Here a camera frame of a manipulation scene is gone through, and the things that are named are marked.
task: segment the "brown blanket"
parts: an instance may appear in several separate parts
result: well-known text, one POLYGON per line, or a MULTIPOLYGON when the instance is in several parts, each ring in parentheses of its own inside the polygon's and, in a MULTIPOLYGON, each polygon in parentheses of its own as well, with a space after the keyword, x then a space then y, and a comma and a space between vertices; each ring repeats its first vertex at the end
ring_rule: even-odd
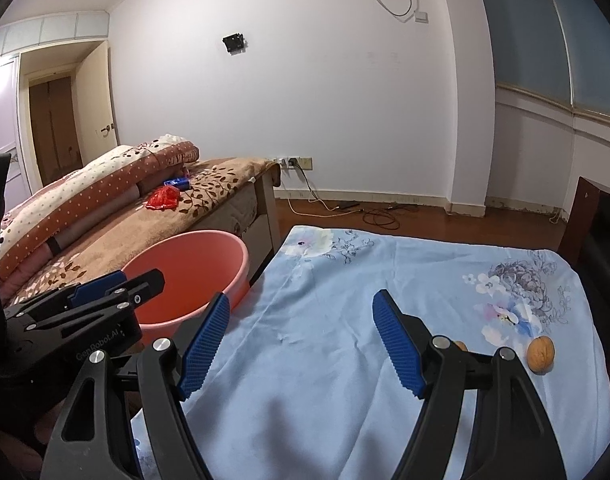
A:
POLYGON ((118 211, 43 267, 10 303, 50 288, 89 282, 121 269, 153 244, 185 232, 236 190, 270 168, 274 171, 274 184, 278 186, 280 172, 273 160, 230 158, 189 164, 192 188, 181 193, 178 208, 146 209, 146 197, 118 211))

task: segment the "power socket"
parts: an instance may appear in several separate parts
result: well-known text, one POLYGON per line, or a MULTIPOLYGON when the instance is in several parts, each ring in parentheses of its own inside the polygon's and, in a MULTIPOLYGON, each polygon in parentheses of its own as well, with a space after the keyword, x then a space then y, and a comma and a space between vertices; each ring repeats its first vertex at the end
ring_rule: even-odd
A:
POLYGON ((293 164, 292 159, 296 159, 298 161, 298 165, 301 170, 304 171, 312 171, 314 169, 312 160, 310 156, 290 156, 287 159, 288 168, 296 168, 296 164, 293 164))

